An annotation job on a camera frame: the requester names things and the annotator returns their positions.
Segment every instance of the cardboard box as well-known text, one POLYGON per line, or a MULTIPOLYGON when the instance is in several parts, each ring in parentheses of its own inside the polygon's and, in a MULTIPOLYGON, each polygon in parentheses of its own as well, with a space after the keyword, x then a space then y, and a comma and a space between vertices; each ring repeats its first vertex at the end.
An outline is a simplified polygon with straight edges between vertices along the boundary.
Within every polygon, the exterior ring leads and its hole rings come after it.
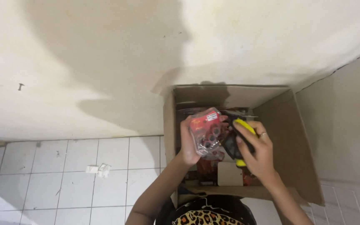
MULTIPOLYGON (((179 123, 184 115, 179 109, 226 106, 249 107, 265 126, 274 149, 274 168, 299 202, 323 205, 323 195, 312 160, 310 146, 295 95, 285 86, 179 85, 164 104, 164 140, 169 163, 181 148, 179 123)), ((236 195, 272 200, 263 186, 187 187, 193 192, 236 195)), ((177 193, 172 196, 175 206, 177 193)))

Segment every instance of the white tile floor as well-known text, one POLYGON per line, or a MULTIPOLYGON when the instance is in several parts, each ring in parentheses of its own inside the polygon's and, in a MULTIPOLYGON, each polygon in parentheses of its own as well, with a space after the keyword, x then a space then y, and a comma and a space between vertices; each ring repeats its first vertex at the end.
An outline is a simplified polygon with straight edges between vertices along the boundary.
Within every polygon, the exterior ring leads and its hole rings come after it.
POLYGON ((0 225, 124 225, 165 166, 159 136, 10 143, 0 148, 0 225), (108 178, 85 173, 101 163, 108 178))

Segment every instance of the label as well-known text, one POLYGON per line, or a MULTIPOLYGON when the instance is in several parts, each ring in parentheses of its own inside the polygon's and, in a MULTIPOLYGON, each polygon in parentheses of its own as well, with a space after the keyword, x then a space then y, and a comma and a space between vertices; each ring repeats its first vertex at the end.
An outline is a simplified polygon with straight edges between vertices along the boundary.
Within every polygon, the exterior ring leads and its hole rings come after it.
POLYGON ((209 114, 206 116, 206 118, 208 119, 208 121, 211 121, 211 120, 214 120, 214 119, 217 119, 217 113, 212 113, 212 114, 209 114))

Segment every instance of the plastic packaging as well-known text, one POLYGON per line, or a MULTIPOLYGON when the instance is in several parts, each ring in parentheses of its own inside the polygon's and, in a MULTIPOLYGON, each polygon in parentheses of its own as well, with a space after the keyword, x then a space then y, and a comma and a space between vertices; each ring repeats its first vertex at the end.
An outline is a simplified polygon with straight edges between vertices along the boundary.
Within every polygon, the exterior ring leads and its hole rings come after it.
POLYGON ((195 150, 201 156, 207 155, 220 146, 218 136, 222 133, 220 112, 209 108, 192 115, 190 132, 194 139, 195 150))

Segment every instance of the red product package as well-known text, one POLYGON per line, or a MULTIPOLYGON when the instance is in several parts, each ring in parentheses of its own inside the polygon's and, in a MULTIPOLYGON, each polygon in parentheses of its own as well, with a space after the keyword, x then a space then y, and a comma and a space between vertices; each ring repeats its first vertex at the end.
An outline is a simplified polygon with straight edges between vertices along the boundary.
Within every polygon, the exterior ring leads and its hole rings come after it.
POLYGON ((194 139, 195 150, 201 156, 220 146, 217 137, 221 134, 220 112, 209 108, 191 116, 190 132, 194 139))

